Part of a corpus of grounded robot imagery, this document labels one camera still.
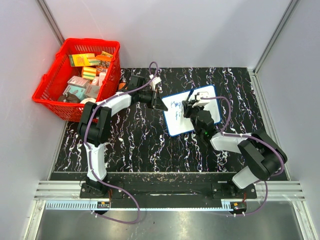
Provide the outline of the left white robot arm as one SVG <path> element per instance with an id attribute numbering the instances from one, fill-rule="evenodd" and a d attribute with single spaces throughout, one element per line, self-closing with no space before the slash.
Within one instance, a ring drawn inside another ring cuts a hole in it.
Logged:
<path id="1" fill-rule="evenodd" d="M 136 103 L 146 104 L 150 109 L 167 111 L 159 95 L 159 76 L 150 75 L 149 79 L 133 75 L 115 95 L 98 102 L 87 102 L 77 127 L 86 150 L 88 171 L 84 193 L 94 194 L 98 198 L 107 195 L 107 170 L 104 149 L 111 133 L 111 119 L 121 110 Z"/>

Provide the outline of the blue-framed whiteboard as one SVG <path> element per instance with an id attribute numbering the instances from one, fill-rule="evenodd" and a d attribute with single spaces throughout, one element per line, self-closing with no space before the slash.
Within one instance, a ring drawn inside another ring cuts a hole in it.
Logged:
<path id="1" fill-rule="evenodd" d="M 171 137 L 194 130 L 191 120 L 183 117 L 184 109 L 182 101 L 186 100 L 189 94 L 190 90 L 186 90 L 162 98 L 163 103 L 168 108 L 163 114 L 168 134 Z M 204 110 L 210 112 L 215 125 L 221 122 L 220 104 L 217 99 L 210 100 L 210 102 L 204 106 Z"/>

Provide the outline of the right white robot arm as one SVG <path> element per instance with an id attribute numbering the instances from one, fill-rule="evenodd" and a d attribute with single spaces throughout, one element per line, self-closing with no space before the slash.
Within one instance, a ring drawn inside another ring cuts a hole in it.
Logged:
<path id="1" fill-rule="evenodd" d="M 238 171 L 227 186 L 231 197 L 239 198 L 249 185 L 282 174 L 288 158 L 264 130 L 245 134 L 217 130 L 210 111 L 205 110 L 205 100 L 182 101 L 183 117 L 190 119 L 196 135 L 206 147 L 238 153 L 245 158 L 247 166 Z"/>

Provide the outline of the white marker with blue cap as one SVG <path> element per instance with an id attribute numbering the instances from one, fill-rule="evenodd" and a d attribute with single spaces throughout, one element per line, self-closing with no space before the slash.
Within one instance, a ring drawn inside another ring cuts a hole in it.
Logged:
<path id="1" fill-rule="evenodd" d="M 186 100 L 185 100 L 187 103 L 190 101 L 190 97 L 192 96 L 193 92 L 194 92 L 194 89 L 191 89 L 191 90 L 189 91 L 189 94 L 188 94 L 188 96 L 187 96 L 187 98 L 186 98 Z"/>

